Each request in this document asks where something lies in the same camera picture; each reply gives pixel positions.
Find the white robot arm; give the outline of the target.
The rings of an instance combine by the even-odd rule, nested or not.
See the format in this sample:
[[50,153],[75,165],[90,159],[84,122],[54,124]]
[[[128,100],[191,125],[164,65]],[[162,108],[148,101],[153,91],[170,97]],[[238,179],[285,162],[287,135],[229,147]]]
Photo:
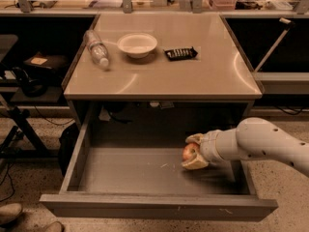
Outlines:
[[276,160],[309,176],[309,145],[261,118],[244,119],[230,130],[196,133],[185,142],[182,167],[187,170],[224,160]]

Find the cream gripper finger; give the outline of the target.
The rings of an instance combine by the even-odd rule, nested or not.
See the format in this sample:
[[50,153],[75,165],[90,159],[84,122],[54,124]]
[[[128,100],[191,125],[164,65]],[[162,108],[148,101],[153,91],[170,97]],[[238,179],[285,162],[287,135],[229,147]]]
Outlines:
[[182,163],[182,167],[187,170],[202,169],[208,165],[209,163],[200,154],[197,153],[194,153],[189,159]]
[[204,135],[203,135],[202,133],[195,133],[195,134],[190,135],[190,136],[185,140],[185,142],[186,142],[187,144],[189,144],[189,143],[196,143],[196,144],[200,145],[201,142],[202,142],[203,136],[204,136]]

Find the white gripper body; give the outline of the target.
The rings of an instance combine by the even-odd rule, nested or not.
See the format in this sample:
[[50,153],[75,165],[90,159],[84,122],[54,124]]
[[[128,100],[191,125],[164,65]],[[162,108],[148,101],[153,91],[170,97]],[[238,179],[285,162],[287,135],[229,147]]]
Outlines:
[[220,130],[211,130],[201,137],[200,154],[208,163],[222,162],[224,159],[216,149],[216,138]]

